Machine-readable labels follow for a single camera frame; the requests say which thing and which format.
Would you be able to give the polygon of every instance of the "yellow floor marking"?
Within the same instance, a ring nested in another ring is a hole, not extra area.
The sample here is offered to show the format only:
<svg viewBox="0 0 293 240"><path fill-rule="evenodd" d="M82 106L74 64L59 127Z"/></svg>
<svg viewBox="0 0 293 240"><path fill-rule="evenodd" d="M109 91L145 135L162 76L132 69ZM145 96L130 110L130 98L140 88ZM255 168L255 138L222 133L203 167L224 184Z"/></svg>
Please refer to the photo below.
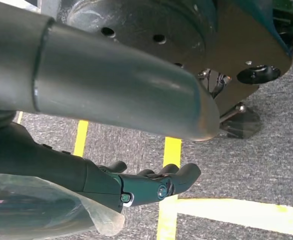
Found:
<svg viewBox="0 0 293 240"><path fill-rule="evenodd" d="M84 149L85 148L86 135L88 134L88 122L79 121L77 128L77 136L75 146L74 148L74 155L82 157Z"/></svg>
<svg viewBox="0 0 293 240"><path fill-rule="evenodd" d="M20 123L22 122L22 118L23 118L23 112L20 111L20 112L18 114L17 123L18 123L18 124L20 124Z"/></svg>
<svg viewBox="0 0 293 240"><path fill-rule="evenodd" d="M293 235L291 206L237 199L178 199L171 208L180 214Z"/></svg>
<svg viewBox="0 0 293 240"><path fill-rule="evenodd" d="M164 147L163 166L174 163L180 166L182 140L166 137ZM168 197L159 203L157 240L175 240L177 212L168 206L176 203L177 195Z"/></svg>

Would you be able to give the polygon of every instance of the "gray carpet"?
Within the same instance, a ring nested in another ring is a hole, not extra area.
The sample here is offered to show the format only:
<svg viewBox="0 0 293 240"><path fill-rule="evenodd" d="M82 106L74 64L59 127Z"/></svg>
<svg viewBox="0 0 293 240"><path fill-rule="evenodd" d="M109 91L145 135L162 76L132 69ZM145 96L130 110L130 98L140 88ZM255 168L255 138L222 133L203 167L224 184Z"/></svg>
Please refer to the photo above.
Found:
<svg viewBox="0 0 293 240"><path fill-rule="evenodd" d="M248 140L217 137L183 143L182 164L199 164L202 175L183 197L236 198L293 207L293 67L261 87L246 101L260 114L263 129ZM23 121L39 143L72 151L77 123L73 120L25 114ZM125 161L129 173L162 165L164 138L134 130L91 123L85 157L97 164ZM125 209L125 227L115 237L96 232L72 240L155 240L157 204ZM293 236L192 216L178 216L178 240L287 240Z"/></svg>

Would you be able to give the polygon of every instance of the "bolt hole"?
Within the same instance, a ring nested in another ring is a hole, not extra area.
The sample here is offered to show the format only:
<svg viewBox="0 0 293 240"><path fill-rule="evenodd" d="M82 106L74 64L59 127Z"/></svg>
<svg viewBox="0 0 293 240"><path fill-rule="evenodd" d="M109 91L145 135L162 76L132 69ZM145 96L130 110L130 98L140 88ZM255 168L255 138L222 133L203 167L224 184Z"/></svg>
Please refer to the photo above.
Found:
<svg viewBox="0 0 293 240"><path fill-rule="evenodd" d="M100 32L102 32L103 35L108 38L113 38L115 36L115 32L109 27L103 27L100 30Z"/></svg>
<svg viewBox="0 0 293 240"><path fill-rule="evenodd" d="M166 38L165 35L156 34L153 36L153 41L158 44L165 44L166 42Z"/></svg>
<svg viewBox="0 0 293 240"><path fill-rule="evenodd" d="M180 67L180 68L183 68L184 67L184 65L183 65L181 63L178 63L178 62L174 63L174 64L177 65L177 67Z"/></svg>

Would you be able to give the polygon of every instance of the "plastic wrap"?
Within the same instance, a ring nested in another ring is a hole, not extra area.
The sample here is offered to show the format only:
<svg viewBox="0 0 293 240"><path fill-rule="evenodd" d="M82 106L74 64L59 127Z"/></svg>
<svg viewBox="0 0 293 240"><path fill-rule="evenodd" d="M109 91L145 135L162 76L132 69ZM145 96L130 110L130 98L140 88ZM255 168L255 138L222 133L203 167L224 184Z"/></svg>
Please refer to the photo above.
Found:
<svg viewBox="0 0 293 240"><path fill-rule="evenodd" d="M32 176L0 174L0 240L39 240L97 229L113 236L120 213Z"/></svg>

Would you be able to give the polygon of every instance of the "gray cylindrical pipe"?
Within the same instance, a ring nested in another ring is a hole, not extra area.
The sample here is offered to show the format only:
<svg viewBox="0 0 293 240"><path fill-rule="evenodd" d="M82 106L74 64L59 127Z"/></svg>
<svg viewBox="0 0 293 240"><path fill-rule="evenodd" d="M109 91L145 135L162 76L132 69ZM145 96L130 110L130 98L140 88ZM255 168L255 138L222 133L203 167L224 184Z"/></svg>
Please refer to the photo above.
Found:
<svg viewBox="0 0 293 240"><path fill-rule="evenodd" d="M192 140L214 136L214 100L193 75L128 48L55 24L35 80L44 113Z"/></svg>
<svg viewBox="0 0 293 240"><path fill-rule="evenodd" d="M49 17L0 2L0 110L35 112L35 66Z"/></svg>
<svg viewBox="0 0 293 240"><path fill-rule="evenodd" d="M209 139L219 128L214 101L190 73L2 3L0 110L190 140Z"/></svg>

